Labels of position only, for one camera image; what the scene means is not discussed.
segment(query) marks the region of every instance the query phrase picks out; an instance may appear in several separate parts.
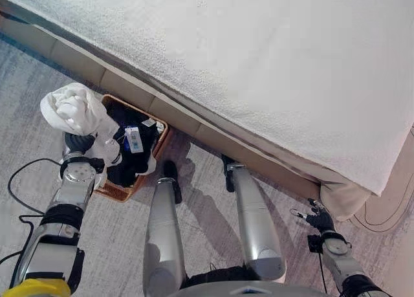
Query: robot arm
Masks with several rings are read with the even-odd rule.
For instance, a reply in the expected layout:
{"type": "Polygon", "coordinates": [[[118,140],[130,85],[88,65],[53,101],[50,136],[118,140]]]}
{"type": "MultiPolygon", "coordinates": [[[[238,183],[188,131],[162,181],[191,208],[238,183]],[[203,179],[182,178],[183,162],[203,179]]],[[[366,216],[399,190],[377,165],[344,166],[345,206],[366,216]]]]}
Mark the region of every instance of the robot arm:
{"type": "Polygon", "coordinates": [[[27,279],[63,280],[72,294],[80,282],[85,255],[77,247],[80,227],[96,173],[102,171],[104,161],[83,156],[92,146],[93,137],[72,136],[74,144],[68,143],[67,137],[67,153],[60,171],[61,187],[17,262],[11,287],[27,279]]]}
{"type": "Polygon", "coordinates": [[[352,257],[351,244],[336,232],[325,207],[318,201],[309,201],[315,215],[303,214],[297,210],[291,212],[320,231],[320,236],[308,236],[309,249],[323,254],[323,262],[332,273],[341,297],[388,297],[352,257]]]}

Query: bed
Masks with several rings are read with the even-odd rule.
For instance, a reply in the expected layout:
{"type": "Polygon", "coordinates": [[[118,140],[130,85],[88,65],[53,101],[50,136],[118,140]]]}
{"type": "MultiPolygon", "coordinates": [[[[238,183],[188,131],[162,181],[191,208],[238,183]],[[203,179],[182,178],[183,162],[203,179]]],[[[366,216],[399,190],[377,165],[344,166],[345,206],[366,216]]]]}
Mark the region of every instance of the bed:
{"type": "Polygon", "coordinates": [[[413,124],[414,0],[0,0],[0,11],[6,34],[320,196],[338,220],[381,196],[413,124]]]}

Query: white towel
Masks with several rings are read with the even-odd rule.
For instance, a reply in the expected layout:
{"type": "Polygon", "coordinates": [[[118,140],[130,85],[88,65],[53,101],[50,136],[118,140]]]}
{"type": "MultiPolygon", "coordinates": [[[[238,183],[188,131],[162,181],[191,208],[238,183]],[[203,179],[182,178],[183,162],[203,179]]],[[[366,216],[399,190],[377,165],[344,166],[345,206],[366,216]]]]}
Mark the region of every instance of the white towel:
{"type": "Polygon", "coordinates": [[[40,102],[40,110],[55,129],[81,136],[94,135],[95,143],[85,155],[103,159],[107,167],[113,165],[119,144],[112,137],[119,125],[107,115],[105,106],[89,88],[70,83],[48,93],[40,102]]]}

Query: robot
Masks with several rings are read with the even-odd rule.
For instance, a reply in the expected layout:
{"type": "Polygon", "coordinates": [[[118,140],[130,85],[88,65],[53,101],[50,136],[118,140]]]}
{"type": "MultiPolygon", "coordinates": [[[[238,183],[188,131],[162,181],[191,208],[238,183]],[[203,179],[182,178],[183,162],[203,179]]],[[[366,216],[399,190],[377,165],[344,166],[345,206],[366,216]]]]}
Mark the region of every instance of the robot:
{"type": "MultiPolygon", "coordinates": [[[[85,253],[77,245],[82,218],[93,192],[102,159],[85,157],[93,137],[65,134],[61,187],[19,257],[10,289],[4,297],[70,296],[81,280],[85,253]]],[[[243,266],[187,277],[175,205],[181,202],[177,169],[164,165],[149,213],[144,249],[144,294],[147,297],[187,296],[328,296],[314,289],[282,284],[287,269],[276,227],[257,184],[243,164],[223,156],[226,187],[235,192],[243,266]]],[[[360,264],[351,246],[334,227],[318,201],[310,200],[314,214],[291,213],[319,230],[309,236],[311,252],[323,254],[342,297],[386,297],[360,264]]]]}

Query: yellow part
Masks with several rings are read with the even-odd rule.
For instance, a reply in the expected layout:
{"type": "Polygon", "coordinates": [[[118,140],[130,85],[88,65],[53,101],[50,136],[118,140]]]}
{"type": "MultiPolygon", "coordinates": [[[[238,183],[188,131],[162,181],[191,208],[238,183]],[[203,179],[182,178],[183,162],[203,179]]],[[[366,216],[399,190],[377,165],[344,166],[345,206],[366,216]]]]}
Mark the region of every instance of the yellow part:
{"type": "Polygon", "coordinates": [[[40,294],[48,294],[53,297],[69,297],[71,290],[63,280],[28,279],[20,285],[5,291],[3,297],[31,297],[40,294]]]}

